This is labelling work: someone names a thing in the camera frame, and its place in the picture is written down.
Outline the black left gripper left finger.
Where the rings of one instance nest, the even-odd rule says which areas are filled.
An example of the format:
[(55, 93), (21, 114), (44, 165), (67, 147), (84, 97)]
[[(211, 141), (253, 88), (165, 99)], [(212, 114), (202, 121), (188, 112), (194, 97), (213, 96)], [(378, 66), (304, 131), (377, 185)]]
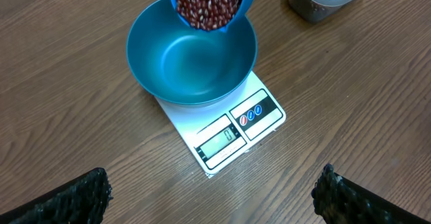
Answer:
[(96, 167), (1, 215), (9, 224), (100, 224), (112, 200), (104, 168)]

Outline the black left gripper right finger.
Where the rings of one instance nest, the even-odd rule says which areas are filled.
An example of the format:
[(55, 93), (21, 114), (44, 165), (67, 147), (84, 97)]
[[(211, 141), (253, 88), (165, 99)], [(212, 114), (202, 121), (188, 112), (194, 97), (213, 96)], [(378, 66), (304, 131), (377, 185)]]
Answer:
[(430, 224), (324, 166), (311, 196), (314, 212), (328, 224)]

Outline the white digital kitchen scale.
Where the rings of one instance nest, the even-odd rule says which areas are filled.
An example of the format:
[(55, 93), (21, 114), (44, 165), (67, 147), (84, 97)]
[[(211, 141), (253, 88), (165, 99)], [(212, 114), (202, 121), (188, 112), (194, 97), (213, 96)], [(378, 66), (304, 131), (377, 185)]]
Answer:
[(214, 103), (179, 105), (157, 101), (209, 178), (287, 118), (253, 72), (231, 94)]

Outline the blue plastic scoop cup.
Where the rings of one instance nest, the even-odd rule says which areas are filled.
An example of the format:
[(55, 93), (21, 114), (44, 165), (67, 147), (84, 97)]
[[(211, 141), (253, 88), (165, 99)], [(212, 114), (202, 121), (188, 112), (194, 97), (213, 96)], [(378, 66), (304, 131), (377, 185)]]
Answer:
[(245, 17), (253, 0), (170, 0), (186, 25), (204, 31), (226, 32)]

